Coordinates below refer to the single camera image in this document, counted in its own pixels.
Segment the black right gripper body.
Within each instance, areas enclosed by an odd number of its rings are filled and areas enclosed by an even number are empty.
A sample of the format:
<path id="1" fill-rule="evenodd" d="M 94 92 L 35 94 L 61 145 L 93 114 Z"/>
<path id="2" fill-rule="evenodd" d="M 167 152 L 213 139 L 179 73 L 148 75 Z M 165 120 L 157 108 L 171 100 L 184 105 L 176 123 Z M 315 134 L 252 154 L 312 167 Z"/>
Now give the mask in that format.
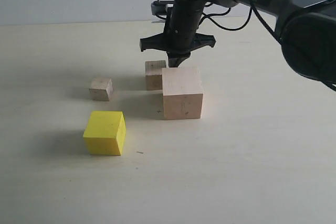
<path id="1" fill-rule="evenodd" d="M 214 47 L 213 35 L 197 33 L 205 1 L 174 0 L 160 34 L 140 39 L 140 50 L 154 49 L 173 55 L 185 55 L 205 46 Z"/>

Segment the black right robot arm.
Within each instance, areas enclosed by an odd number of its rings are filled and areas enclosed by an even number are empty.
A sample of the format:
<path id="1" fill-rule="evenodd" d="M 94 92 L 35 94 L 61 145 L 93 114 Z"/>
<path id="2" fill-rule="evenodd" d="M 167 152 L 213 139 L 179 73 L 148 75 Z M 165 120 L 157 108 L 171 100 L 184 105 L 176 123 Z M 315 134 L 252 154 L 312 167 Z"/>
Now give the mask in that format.
<path id="1" fill-rule="evenodd" d="M 297 74 L 335 89 L 335 0 L 173 0 L 152 3 L 153 15 L 165 15 L 162 33 L 140 39 L 140 49 L 167 53 L 170 67 L 179 66 L 193 50 L 213 47 L 212 35 L 197 33 L 207 3 L 232 8 L 249 6 L 276 18 L 269 33 L 281 46 L 289 67 Z"/>

